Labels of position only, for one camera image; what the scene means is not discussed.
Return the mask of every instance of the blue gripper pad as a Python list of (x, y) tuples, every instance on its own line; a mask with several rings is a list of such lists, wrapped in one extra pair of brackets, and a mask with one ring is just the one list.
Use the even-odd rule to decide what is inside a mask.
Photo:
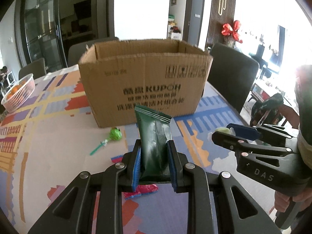
[(167, 143), (167, 153), (168, 153), (168, 165), (169, 165), (169, 172), (170, 172), (170, 179), (171, 179), (171, 185), (176, 192), (177, 189), (177, 172), (176, 172), (176, 166), (174, 164), (174, 158), (171, 151), (170, 144)]
[(135, 165), (133, 167), (133, 173), (132, 173), (132, 191), (135, 191), (137, 186), (138, 186), (138, 182), (140, 179), (140, 175), (141, 175), (141, 147), (138, 149), (138, 153), (136, 155), (135, 158)]
[(227, 125), (227, 128), (233, 128), (235, 131), (235, 136), (245, 138), (247, 140), (254, 141), (259, 139), (261, 134), (257, 131), (256, 128), (253, 127), (246, 127), (243, 125), (238, 125), (234, 123), (230, 123)]

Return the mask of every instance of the door handle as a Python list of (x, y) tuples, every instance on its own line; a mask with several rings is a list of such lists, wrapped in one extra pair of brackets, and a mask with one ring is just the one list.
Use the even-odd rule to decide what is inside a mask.
[(56, 25), (55, 32), (56, 32), (57, 38), (60, 39), (60, 35), (59, 35), (59, 32), (58, 32), (58, 25)]

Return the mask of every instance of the doorway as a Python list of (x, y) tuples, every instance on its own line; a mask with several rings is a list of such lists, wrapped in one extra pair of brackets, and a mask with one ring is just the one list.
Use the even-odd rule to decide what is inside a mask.
[(66, 61), (72, 45), (96, 37), (92, 25), (92, 0), (59, 0), (60, 28)]
[(182, 39), (198, 46), (205, 0), (186, 0)]

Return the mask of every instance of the person's arm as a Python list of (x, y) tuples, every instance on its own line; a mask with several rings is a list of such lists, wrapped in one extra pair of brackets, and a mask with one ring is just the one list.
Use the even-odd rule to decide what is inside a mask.
[[(290, 197), (275, 191), (274, 207), (279, 212), (285, 212), (290, 203)], [(305, 188), (303, 192), (292, 198), (294, 202), (303, 201), (300, 211), (305, 210), (312, 203), (312, 188)]]

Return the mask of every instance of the picture frame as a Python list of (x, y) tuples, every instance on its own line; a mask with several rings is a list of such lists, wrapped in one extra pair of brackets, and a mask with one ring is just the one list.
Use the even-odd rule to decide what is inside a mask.
[(171, 6), (176, 5), (177, 4), (177, 0), (171, 0)]

